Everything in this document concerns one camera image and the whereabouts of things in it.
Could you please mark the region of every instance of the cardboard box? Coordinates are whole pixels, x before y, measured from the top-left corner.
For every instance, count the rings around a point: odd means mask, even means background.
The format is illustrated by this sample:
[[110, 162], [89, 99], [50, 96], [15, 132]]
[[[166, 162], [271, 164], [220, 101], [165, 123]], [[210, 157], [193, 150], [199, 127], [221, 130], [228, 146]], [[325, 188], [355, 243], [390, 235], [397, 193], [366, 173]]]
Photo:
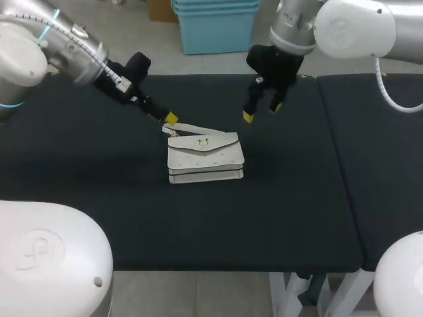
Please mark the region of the cardboard box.
[[178, 23], [171, 0], [148, 0], [148, 11], [152, 21]]

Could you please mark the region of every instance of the blue plastic bin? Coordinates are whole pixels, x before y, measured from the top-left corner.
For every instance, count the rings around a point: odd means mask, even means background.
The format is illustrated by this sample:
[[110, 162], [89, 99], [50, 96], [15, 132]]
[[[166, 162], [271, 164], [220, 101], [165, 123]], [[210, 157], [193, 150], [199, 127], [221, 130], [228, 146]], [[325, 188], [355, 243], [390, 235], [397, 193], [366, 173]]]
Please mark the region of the blue plastic bin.
[[244, 52], [249, 49], [258, 5], [244, 9], [179, 11], [186, 55]]
[[240, 2], [251, 2], [252, 0], [178, 0], [177, 3], [181, 5], [201, 5], [203, 3], [240, 3]]
[[232, 5], [232, 4], [241, 4], [244, 3], [249, 5], [251, 3], [258, 3], [259, 0], [173, 0], [173, 3], [176, 5], [185, 5], [185, 6], [199, 6], [199, 5]]
[[190, 12], [190, 11], [210, 11], [210, 10], [226, 10], [226, 9], [250, 9], [258, 5], [258, 0], [249, 2], [234, 2], [234, 3], [202, 3], [202, 4], [190, 4], [181, 5], [179, 1], [174, 0], [172, 7], [179, 12]]

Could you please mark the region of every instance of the white cable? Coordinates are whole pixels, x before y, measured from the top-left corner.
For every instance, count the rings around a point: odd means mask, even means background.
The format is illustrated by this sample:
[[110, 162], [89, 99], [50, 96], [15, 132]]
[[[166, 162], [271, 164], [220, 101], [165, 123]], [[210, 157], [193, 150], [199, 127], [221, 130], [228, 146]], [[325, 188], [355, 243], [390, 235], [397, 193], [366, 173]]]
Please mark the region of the white cable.
[[58, 32], [62, 33], [64, 36], [66, 36], [70, 40], [74, 41], [84, 51], [86, 51], [91, 56], [91, 58], [93, 60], [95, 60], [100, 65], [100, 67], [104, 70], [104, 72], [107, 74], [107, 76], [109, 76], [116, 85], [119, 85], [122, 82], [122, 78], [118, 74], [116, 74], [113, 70], [111, 70], [111, 68], [109, 68], [109, 66], [107, 66], [103, 61], [101, 61], [95, 55], [95, 53], [93, 53], [88, 48], [88, 46], [86, 46], [80, 39], [78, 39], [72, 33], [70, 33], [67, 30], [61, 28], [58, 24], [56, 24], [56, 23], [54, 23], [54, 22], [52, 22], [50, 20], [45, 20], [43, 18], [34, 17], [32, 15], [0, 15], [0, 20], [2, 20], [4, 18], [6, 18], [6, 20], [9, 20], [10, 18], [12, 18], [12, 19], [17, 18], [17, 19], [23, 19], [23, 20], [31, 20], [31, 21], [34, 21], [34, 22], [45, 24], [45, 25], [49, 26], [50, 28], [53, 28], [54, 30], [57, 30]]
[[389, 96], [388, 92], [386, 91], [385, 85], [383, 84], [379, 58], [375, 59], [375, 66], [376, 66], [377, 84], [379, 85], [379, 89], [382, 93], [382, 96], [384, 97], [384, 99], [386, 100], [388, 105], [390, 105], [395, 110], [398, 110], [400, 112], [404, 112], [406, 114], [413, 114], [415, 112], [419, 112], [419, 111], [423, 110], [423, 104], [420, 104], [420, 105], [415, 106], [413, 108], [405, 108], [405, 107], [402, 107], [399, 104], [397, 104], [394, 100], [392, 100], [391, 97]]

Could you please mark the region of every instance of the black table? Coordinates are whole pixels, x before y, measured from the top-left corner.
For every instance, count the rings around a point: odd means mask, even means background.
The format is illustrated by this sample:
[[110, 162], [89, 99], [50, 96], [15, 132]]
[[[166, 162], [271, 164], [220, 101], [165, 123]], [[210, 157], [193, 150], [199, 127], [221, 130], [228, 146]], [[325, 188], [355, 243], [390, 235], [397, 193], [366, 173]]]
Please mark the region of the black table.
[[[423, 102], [423, 76], [384, 78], [393, 100]], [[375, 271], [399, 238], [423, 230], [423, 112], [388, 106], [374, 74], [318, 78], [364, 251]]]
[[277, 116], [242, 121], [254, 76], [149, 77], [185, 123], [237, 131], [242, 180], [171, 185], [159, 123], [92, 87], [50, 77], [0, 128], [0, 199], [91, 216], [115, 269], [348, 272], [362, 254], [316, 80]]

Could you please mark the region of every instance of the handbag strap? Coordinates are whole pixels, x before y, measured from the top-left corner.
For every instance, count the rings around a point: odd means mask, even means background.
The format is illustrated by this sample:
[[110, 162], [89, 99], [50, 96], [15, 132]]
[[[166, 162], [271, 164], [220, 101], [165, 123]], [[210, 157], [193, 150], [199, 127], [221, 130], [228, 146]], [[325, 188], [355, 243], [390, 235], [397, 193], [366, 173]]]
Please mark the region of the handbag strap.
[[177, 131], [185, 131], [185, 132], [190, 132], [194, 134], [206, 134], [206, 135], [224, 133], [219, 130], [208, 129], [206, 127], [196, 127], [195, 125], [190, 125], [185, 123], [176, 123], [174, 125], [165, 123], [163, 124], [161, 131], [168, 133], [170, 135], [173, 135]]

